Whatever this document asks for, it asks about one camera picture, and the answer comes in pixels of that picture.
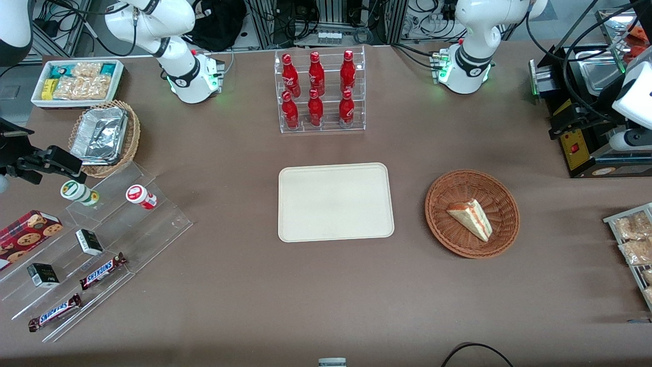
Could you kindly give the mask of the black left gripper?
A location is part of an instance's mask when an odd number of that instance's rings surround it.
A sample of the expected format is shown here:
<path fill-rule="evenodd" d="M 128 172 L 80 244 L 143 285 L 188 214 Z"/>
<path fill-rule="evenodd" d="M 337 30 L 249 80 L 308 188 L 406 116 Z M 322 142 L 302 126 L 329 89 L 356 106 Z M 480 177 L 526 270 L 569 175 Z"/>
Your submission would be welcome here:
<path fill-rule="evenodd" d="M 548 135 L 551 140 L 557 140 L 561 135 L 580 127 L 585 139 L 595 139 L 612 128 L 626 125 L 624 116 L 612 108 L 592 112 L 588 108 L 580 107 L 579 104 L 563 104 L 549 121 L 551 128 L 548 130 Z"/>

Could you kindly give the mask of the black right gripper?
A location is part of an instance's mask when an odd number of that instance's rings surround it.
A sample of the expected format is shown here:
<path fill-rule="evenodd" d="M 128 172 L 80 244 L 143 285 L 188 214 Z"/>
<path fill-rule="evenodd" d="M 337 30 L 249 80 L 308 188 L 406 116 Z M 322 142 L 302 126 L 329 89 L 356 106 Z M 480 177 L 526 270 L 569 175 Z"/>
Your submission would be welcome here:
<path fill-rule="evenodd" d="M 19 177 L 33 185 L 39 185 L 43 173 L 55 173 L 67 177 L 84 177 L 82 161 L 65 149 L 51 145 L 46 149 L 33 147 L 29 136 L 34 130 L 19 127 L 1 119 L 1 168 L 2 174 Z M 33 154 L 34 163 L 17 163 L 20 158 Z"/>

